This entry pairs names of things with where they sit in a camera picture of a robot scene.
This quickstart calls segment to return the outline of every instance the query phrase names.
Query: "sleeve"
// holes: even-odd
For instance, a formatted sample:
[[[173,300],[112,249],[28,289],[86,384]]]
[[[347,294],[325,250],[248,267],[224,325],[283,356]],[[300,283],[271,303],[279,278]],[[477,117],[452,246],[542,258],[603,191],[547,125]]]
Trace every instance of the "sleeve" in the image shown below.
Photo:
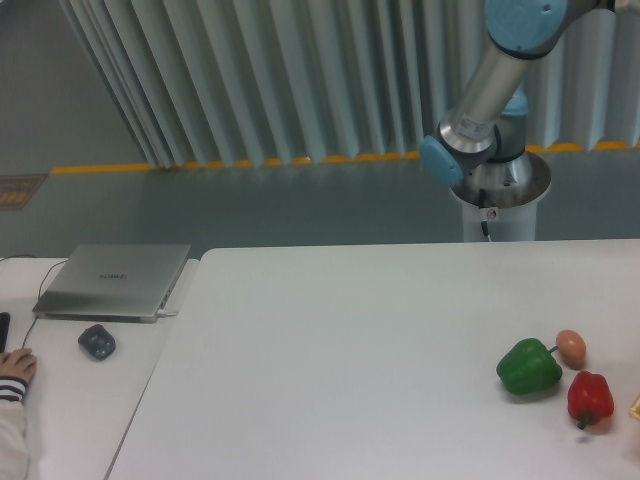
[[[0,480],[23,480],[27,475],[29,452],[20,403],[26,388],[20,379],[0,377]]]

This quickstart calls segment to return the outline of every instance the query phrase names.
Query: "human hand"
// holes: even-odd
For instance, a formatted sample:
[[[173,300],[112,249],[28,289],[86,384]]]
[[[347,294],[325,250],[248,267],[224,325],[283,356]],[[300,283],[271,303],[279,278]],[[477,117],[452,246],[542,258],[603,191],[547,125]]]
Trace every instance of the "human hand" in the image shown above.
[[[13,377],[29,383],[36,373],[36,357],[30,348],[20,348],[13,352],[0,353],[0,377]]]

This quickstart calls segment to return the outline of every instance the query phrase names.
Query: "laptop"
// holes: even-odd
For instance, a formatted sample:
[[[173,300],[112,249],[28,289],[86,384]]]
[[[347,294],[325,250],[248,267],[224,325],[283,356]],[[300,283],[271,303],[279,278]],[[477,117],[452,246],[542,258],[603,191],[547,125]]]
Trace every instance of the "laptop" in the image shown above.
[[[153,323],[189,245],[79,245],[33,308],[41,318]]]

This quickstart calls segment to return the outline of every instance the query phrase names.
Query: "yellow floor stripe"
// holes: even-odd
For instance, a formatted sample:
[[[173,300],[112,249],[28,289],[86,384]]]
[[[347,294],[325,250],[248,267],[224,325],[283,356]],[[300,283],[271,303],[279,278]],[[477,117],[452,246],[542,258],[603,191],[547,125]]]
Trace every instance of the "yellow floor stripe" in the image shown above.
[[[600,142],[596,144],[594,150],[625,150],[630,148],[640,148],[640,142],[635,146],[629,146],[623,142]],[[584,152],[584,148],[575,143],[558,143],[544,148],[540,145],[528,145],[527,151],[531,153],[559,153],[559,152]],[[388,162],[398,160],[417,160],[420,158],[418,152],[407,152],[402,156],[398,153],[385,153],[383,155],[363,153],[357,155],[354,162]],[[330,155],[322,160],[322,163],[349,163],[348,157],[342,155]],[[312,165],[313,162],[309,157],[297,157],[291,161],[291,165]],[[268,158],[264,161],[265,167],[277,167],[282,166],[283,163],[278,158]],[[238,160],[233,164],[234,168],[251,168],[253,167],[251,160]],[[216,160],[209,162],[202,166],[197,162],[189,162],[184,165],[171,167],[168,170],[200,170],[200,169],[218,169],[225,168],[224,162]],[[111,172],[146,172],[151,170],[166,170],[164,168],[153,169],[145,163],[132,163],[123,165],[87,165],[79,167],[55,167],[51,170],[52,175],[64,175],[73,173],[111,173]]]

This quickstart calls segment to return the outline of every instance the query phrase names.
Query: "red bell pepper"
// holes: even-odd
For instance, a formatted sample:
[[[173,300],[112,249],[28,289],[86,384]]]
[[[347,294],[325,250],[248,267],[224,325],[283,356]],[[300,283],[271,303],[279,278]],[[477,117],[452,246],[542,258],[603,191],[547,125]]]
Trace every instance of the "red bell pepper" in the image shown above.
[[[613,415],[613,397],[602,375],[587,371],[578,373],[569,387],[567,399],[569,415],[579,422],[581,430]]]

